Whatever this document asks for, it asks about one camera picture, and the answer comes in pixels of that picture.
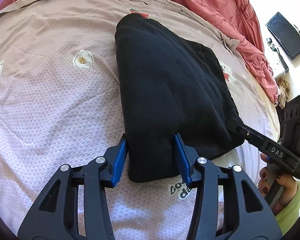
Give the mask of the light green sleeve forearm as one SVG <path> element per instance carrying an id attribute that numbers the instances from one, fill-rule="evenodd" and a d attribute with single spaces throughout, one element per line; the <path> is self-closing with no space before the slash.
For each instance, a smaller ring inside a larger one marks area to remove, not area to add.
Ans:
<path id="1" fill-rule="evenodd" d="M 300 211 L 300 181 L 297 181 L 297 192 L 290 203 L 279 212 L 275 218 L 281 229 L 282 235 L 285 235 L 296 223 Z"/>

